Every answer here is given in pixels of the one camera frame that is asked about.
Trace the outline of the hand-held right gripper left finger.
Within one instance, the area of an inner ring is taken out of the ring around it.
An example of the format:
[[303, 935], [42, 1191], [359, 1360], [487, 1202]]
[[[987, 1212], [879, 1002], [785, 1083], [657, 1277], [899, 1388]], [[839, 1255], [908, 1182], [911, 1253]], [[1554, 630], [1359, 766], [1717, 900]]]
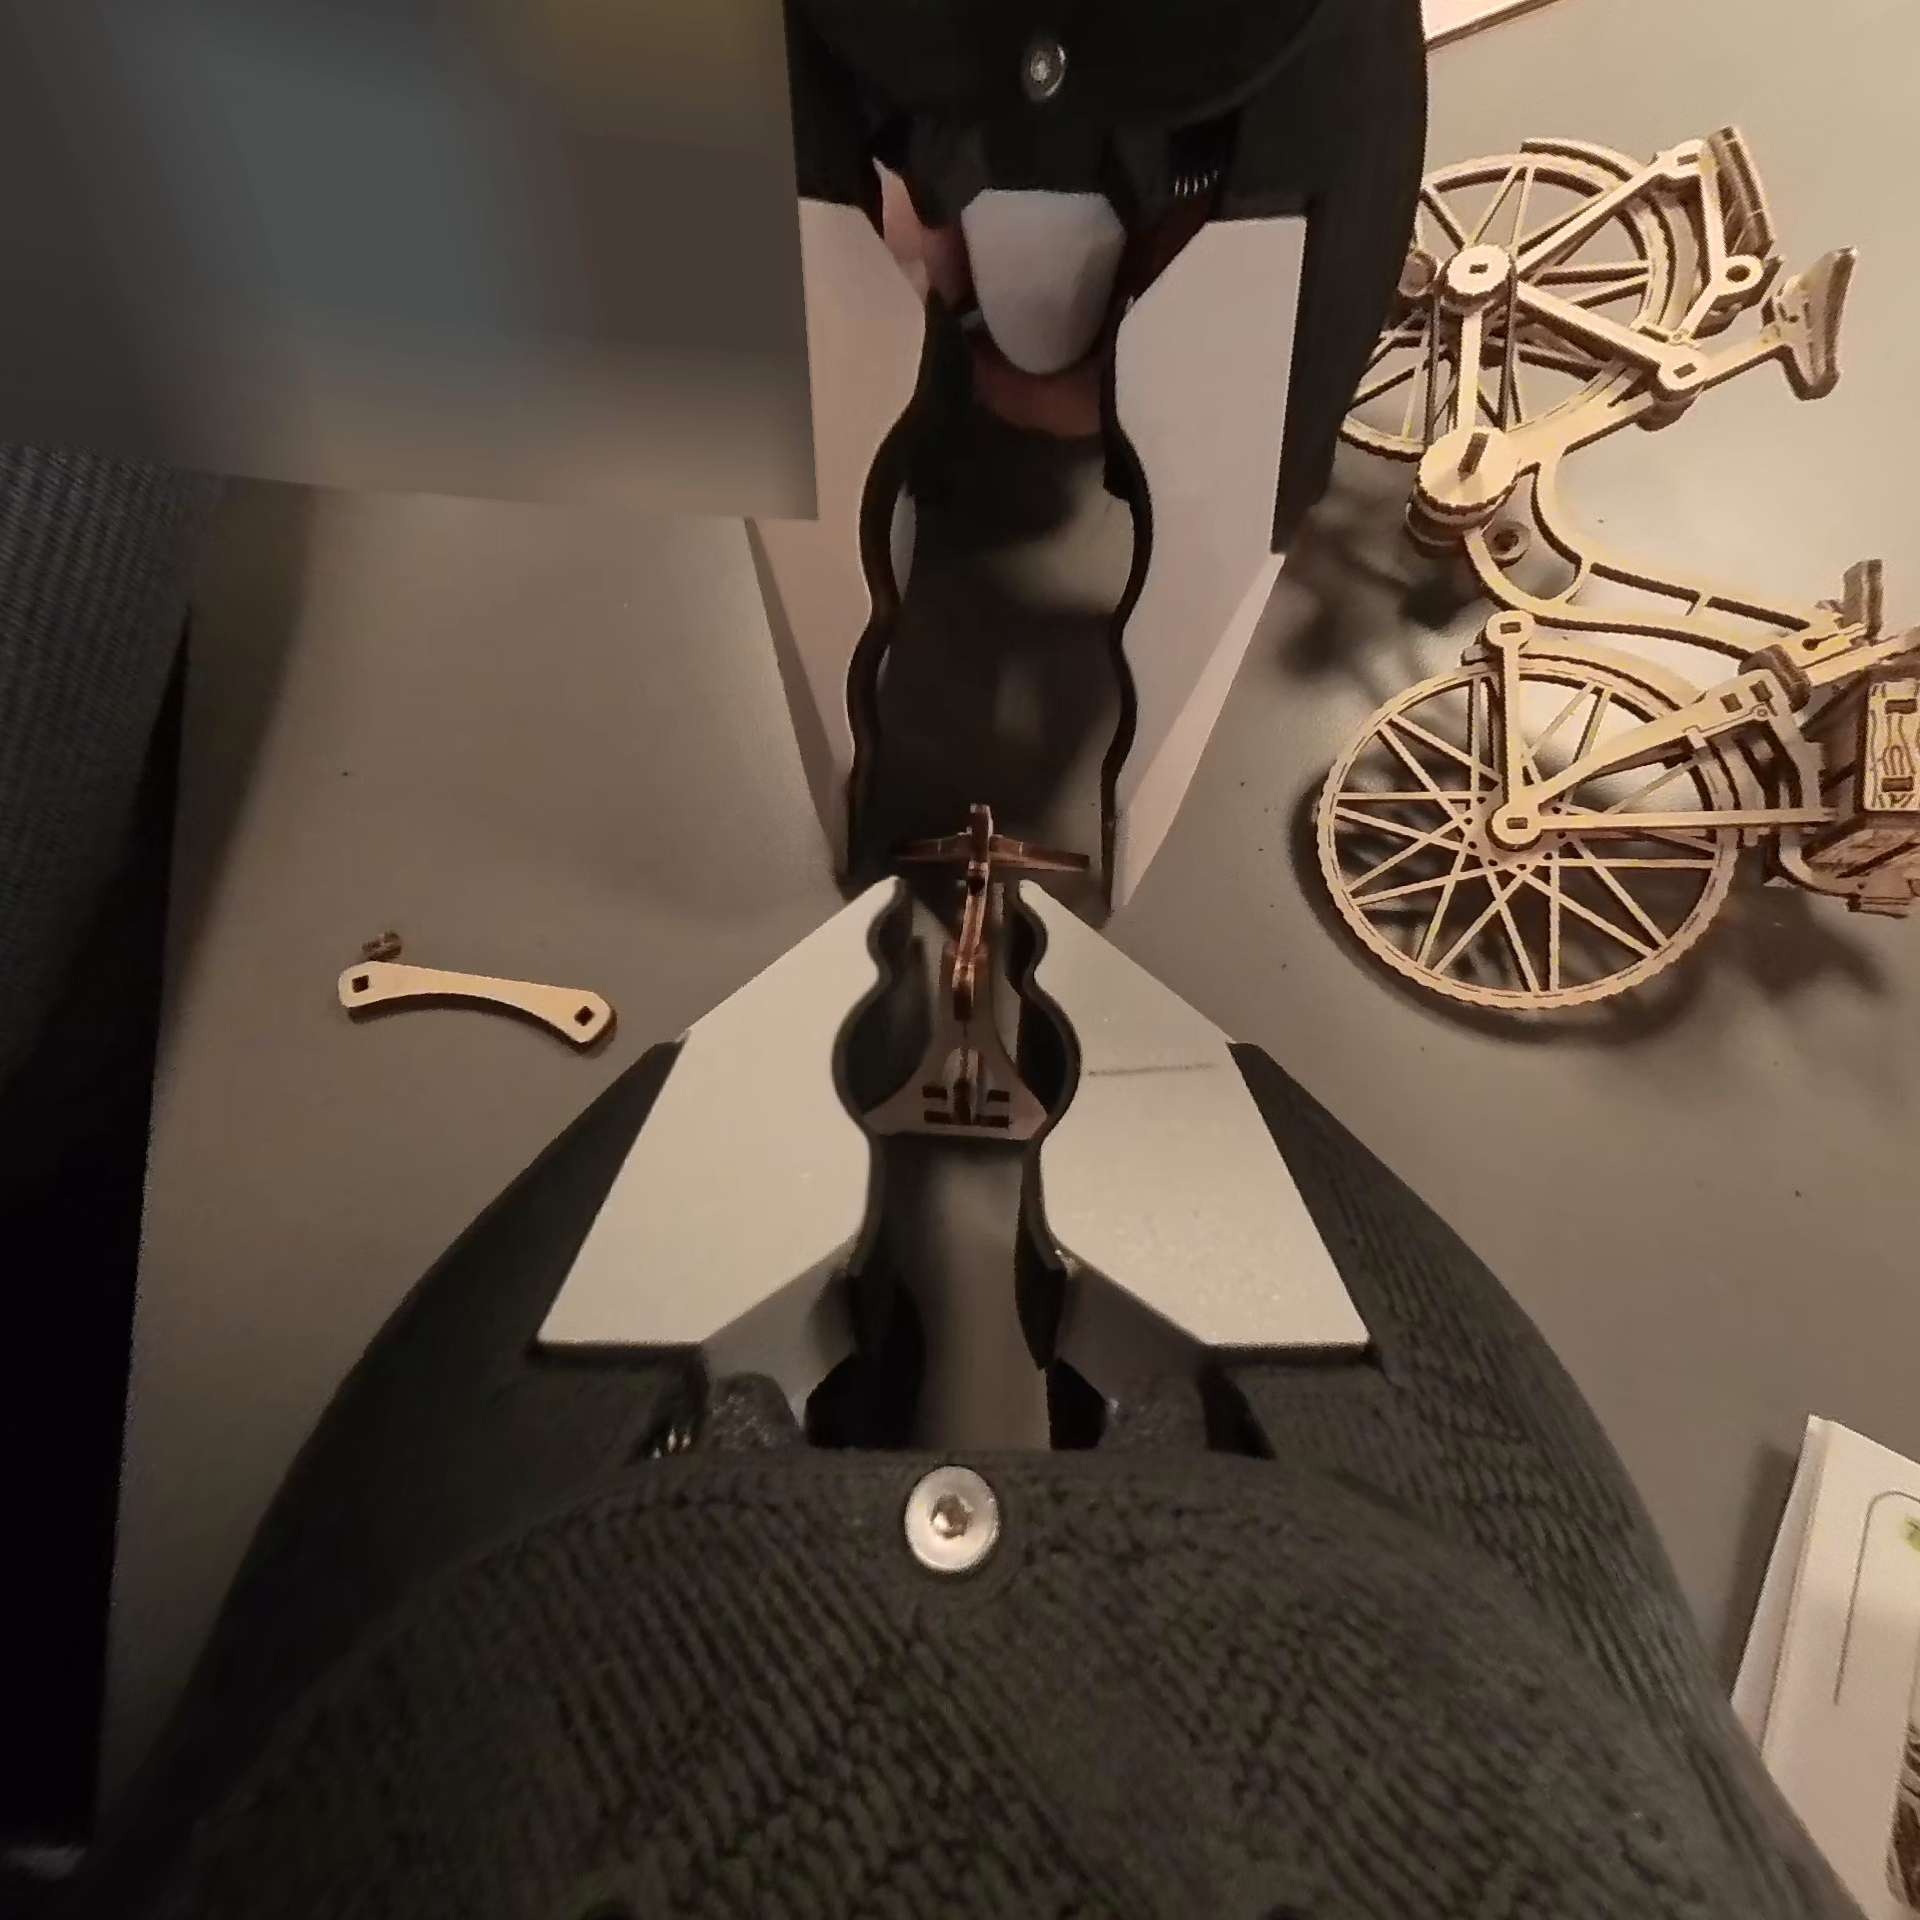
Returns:
[[845, 1275], [873, 1212], [873, 1142], [839, 1064], [882, 997], [881, 879], [682, 1037], [539, 1325], [551, 1352], [689, 1352], [764, 1375], [799, 1421], [856, 1343]]

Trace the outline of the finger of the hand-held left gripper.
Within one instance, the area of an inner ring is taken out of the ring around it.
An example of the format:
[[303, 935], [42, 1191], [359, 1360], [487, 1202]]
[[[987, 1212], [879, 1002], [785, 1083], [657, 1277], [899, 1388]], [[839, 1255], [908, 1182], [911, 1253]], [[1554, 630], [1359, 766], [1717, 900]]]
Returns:
[[802, 199], [800, 266], [817, 515], [752, 518], [747, 534], [808, 790], [832, 871], [850, 879], [879, 660], [900, 605], [896, 502], [929, 309], [860, 205]]
[[1115, 615], [1132, 719], [1107, 773], [1114, 910], [1173, 828], [1281, 574], [1305, 238], [1304, 215], [1202, 224], [1117, 323], [1112, 453], [1137, 550]]

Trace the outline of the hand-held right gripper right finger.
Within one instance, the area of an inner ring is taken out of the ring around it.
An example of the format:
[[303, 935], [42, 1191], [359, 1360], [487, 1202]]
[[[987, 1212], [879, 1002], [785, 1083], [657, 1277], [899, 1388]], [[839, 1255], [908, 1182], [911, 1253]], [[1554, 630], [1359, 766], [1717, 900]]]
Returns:
[[1231, 1036], [1034, 879], [1008, 890], [1025, 1150], [1015, 1303], [1052, 1445], [1127, 1391], [1224, 1397], [1247, 1365], [1371, 1334]]

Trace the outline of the triangular wooden bracket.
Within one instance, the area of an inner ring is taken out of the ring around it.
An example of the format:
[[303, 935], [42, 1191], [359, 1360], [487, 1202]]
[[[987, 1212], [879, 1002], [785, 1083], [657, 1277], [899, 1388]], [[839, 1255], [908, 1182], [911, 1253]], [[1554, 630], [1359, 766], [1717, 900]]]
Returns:
[[1049, 1112], [995, 1029], [944, 1029], [908, 1082], [863, 1122], [873, 1135], [1027, 1142]]
[[996, 829], [993, 807], [973, 803], [956, 831], [911, 838], [889, 852], [896, 868], [953, 868], [969, 890], [987, 886], [1002, 874], [1087, 874], [1090, 854], [1043, 847]]

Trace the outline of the wooden bicycle model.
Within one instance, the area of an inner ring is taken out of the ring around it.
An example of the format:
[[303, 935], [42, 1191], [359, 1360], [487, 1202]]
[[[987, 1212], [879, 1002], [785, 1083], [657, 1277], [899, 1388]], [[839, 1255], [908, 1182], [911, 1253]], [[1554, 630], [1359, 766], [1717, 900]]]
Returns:
[[1388, 696], [1319, 789], [1333, 910], [1413, 987], [1491, 1016], [1645, 989], [1747, 856], [1916, 914], [1916, 630], [1884, 567], [1815, 600], [1663, 576], [1581, 533], [1568, 456], [1762, 368], [1841, 381], [1857, 251], [1796, 271], [1738, 127], [1645, 159], [1537, 134], [1433, 172], [1341, 439], [1411, 467], [1409, 539], [1485, 619]]

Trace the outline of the person's left hand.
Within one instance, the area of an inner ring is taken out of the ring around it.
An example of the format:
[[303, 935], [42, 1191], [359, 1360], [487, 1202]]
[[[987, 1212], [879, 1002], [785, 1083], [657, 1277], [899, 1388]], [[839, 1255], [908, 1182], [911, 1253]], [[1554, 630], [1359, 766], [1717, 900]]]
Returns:
[[1101, 366], [1092, 355], [1035, 375], [979, 340], [972, 352], [972, 395], [987, 415], [1025, 435], [1055, 442], [1090, 442], [1101, 435]]

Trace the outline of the white instruction booklet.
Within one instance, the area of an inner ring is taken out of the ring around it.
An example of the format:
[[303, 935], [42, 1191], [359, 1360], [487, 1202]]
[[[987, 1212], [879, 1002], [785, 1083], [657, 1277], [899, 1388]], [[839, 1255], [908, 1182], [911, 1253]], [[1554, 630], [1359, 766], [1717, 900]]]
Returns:
[[1866, 1916], [1917, 1916], [1917, 1468], [1809, 1418], [1733, 1686]]

